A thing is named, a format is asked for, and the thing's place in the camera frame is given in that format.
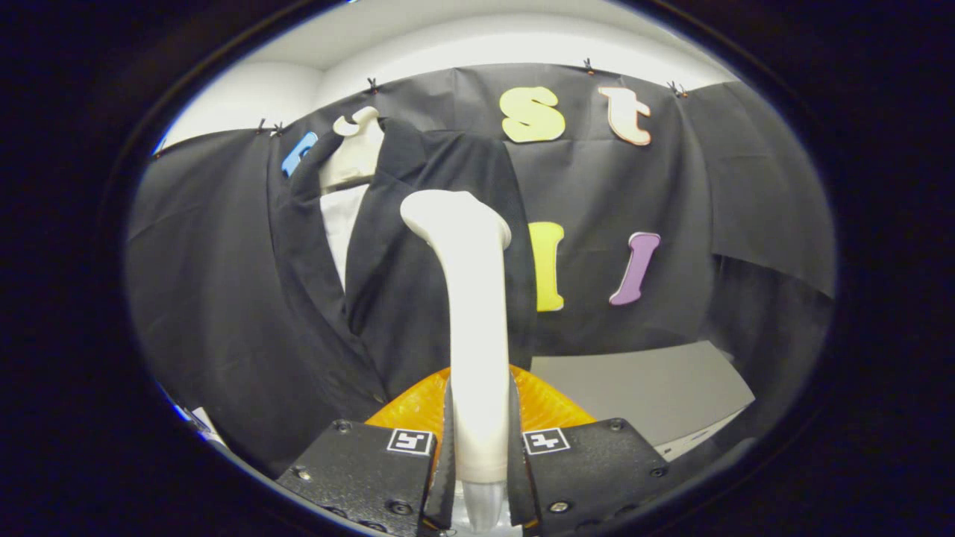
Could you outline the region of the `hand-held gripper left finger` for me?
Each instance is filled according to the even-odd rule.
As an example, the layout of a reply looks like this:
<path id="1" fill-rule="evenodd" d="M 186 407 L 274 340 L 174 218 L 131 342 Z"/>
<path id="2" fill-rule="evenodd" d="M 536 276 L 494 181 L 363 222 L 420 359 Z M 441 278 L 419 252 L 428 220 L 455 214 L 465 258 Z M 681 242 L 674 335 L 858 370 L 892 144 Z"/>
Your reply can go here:
<path id="1" fill-rule="evenodd" d="M 328 515 L 392 536 L 436 536 L 451 524 L 450 371 L 417 382 L 367 421 L 337 419 L 278 483 Z"/>

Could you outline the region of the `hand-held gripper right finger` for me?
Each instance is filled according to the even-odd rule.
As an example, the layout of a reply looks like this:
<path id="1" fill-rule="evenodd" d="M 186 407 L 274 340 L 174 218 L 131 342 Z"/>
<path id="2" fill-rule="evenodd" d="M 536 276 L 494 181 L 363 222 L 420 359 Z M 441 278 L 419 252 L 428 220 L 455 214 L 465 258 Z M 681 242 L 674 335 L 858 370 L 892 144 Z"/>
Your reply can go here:
<path id="1" fill-rule="evenodd" d="M 671 466 L 627 419 L 597 419 L 512 367 L 510 520 L 525 536 L 608 536 L 641 517 Z"/>

